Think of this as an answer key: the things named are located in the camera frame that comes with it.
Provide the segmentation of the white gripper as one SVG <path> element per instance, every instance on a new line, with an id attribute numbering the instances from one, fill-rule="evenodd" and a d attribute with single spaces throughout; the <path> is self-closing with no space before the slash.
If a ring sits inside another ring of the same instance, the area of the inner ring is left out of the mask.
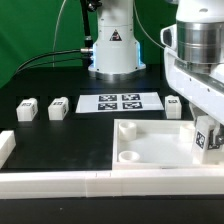
<path id="1" fill-rule="evenodd" d="M 160 31 L 168 85 L 224 125 L 222 23 L 177 23 Z"/>

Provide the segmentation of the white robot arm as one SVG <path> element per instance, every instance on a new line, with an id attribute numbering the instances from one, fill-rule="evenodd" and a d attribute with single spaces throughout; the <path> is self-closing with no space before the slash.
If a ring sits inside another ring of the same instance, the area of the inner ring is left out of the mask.
<path id="1" fill-rule="evenodd" d="M 191 103 L 196 115 L 194 145 L 224 146 L 224 0 L 166 0 L 178 6 L 176 22 L 160 31 L 169 86 Z M 133 34 L 134 0 L 93 0 L 98 39 L 90 75 L 131 78 L 145 69 Z"/>

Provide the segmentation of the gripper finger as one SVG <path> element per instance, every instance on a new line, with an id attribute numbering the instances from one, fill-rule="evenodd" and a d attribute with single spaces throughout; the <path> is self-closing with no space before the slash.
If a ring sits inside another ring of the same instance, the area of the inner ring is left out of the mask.
<path id="1" fill-rule="evenodd" d="M 224 144 L 224 126 L 219 125 L 209 133 L 209 149 L 219 149 Z"/>

